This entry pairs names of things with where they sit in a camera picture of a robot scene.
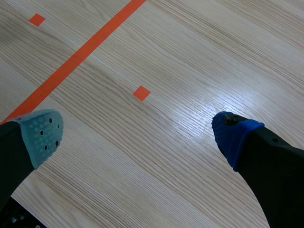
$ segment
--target orange line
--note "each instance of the orange line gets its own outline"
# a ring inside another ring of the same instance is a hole
[[[25,101],[23,101],[2,123],[32,112],[63,80],[66,79],[105,39],[109,37],[145,0],[131,0],[99,31],[97,31],[61,67],[45,80]]]

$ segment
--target orange tape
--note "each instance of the orange tape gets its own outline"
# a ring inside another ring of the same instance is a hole
[[[61,67],[45,80],[25,101],[23,101],[2,123],[8,119],[32,112],[63,80],[66,79],[105,39],[109,37],[146,0],[131,0],[99,31],[97,31]]]
[[[146,99],[149,94],[150,91],[142,85],[138,87],[138,89],[133,93],[133,95],[140,101],[144,101],[144,99]]]
[[[39,14],[35,14],[29,21],[34,25],[39,26],[45,20],[45,18]]]

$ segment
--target orange square marker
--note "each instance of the orange square marker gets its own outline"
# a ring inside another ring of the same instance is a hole
[[[29,21],[34,25],[39,26],[45,20],[45,18],[39,14],[35,14]]]
[[[139,99],[140,101],[144,101],[146,97],[150,94],[150,91],[147,90],[145,87],[142,85],[138,87],[138,89],[133,93],[133,95]]]

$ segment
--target wooden floor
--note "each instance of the wooden floor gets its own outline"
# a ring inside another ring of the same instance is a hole
[[[128,1],[2,0],[0,120]],[[268,227],[211,120],[303,149],[303,73],[301,0],[147,0],[37,108],[62,114],[63,141],[14,198],[49,228]]]

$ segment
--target hardwood floor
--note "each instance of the hardwood floor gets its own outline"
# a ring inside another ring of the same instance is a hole
[[[0,2],[0,120],[127,3]],[[268,227],[211,120],[304,148],[303,22],[298,0],[147,0],[38,107],[61,112],[63,141],[14,198],[49,228]]]

